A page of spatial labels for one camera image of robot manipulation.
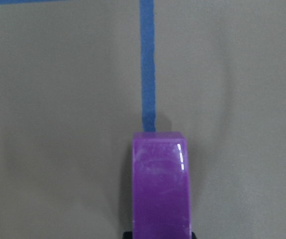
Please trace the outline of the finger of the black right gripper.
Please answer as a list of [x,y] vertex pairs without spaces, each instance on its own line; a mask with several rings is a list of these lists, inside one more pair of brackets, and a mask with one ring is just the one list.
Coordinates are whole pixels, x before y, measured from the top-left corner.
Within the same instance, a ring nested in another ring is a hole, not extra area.
[[191,238],[192,238],[192,239],[196,239],[196,235],[195,235],[194,232],[191,233]]

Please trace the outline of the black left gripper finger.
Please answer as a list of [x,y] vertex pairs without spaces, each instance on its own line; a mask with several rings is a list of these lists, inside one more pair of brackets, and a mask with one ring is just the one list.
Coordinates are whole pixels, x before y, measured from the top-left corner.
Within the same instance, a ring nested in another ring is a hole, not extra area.
[[133,232],[127,231],[122,234],[122,239],[133,239]]

